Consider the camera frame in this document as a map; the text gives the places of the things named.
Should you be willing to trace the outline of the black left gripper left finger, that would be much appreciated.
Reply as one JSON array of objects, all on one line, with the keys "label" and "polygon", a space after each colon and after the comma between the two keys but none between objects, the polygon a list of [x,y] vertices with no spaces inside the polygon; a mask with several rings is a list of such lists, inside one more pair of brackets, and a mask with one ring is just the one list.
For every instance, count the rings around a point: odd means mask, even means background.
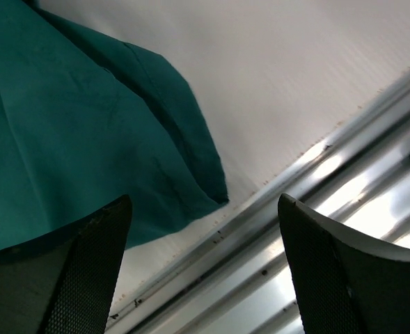
[{"label": "black left gripper left finger", "polygon": [[131,221],[121,196],[0,250],[0,333],[103,333]]}]

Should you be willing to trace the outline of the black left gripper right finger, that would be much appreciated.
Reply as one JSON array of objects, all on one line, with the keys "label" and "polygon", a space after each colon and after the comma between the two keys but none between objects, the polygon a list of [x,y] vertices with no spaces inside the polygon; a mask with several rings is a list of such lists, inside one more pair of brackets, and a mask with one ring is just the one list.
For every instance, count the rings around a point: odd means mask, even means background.
[{"label": "black left gripper right finger", "polygon": [[410,333],[410,249],[285,193],[278,219],[305,333]]}]

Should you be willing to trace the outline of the teal shorts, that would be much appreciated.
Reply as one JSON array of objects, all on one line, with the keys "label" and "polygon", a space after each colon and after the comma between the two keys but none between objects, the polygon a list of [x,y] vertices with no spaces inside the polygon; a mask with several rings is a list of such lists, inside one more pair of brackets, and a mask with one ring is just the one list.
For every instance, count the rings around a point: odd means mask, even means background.
[{"label": "teal shorts", "polygon": [[0,1],[0,250],[122,195],[129,247],[228,203],[189,84],[159,54]]}]

